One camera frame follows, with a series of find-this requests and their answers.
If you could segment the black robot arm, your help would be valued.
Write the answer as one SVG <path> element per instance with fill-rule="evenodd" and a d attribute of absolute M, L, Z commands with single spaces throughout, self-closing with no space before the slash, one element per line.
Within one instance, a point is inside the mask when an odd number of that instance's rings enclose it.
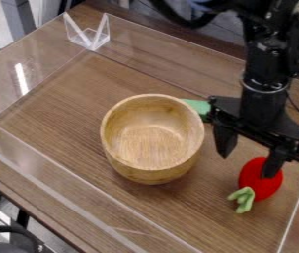
<path fill-rule="evenodd" d="M 166 0 L 149 0 L 160 15 L 190 29 L 232 11 L 243 23 L 247 49 L 242 96 L 210 98 L 208 121 L 216 150 L 227 157 L 242 135 L 268 148 L 259 175 L 272 178 L 299 160 L 299 124 L 286 112 L 292 79 L 299 76 L 299 0 L 186 0 L 202 13 L 184 19 Z"/>

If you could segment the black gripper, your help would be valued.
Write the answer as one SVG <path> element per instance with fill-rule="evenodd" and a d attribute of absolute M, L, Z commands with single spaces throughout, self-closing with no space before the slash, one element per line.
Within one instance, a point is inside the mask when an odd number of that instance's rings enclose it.
<path fill-rule="evenodd" d="M 242 82 L 242 96 L 212 96 L 208 121 L 214 126 L 216 151 L 232 153 L 238 136 L 268 148 L 260 176 L 274 178 L 283 164 L 299 161 L 299 124 L 286 112 L 290 82 Z"/>

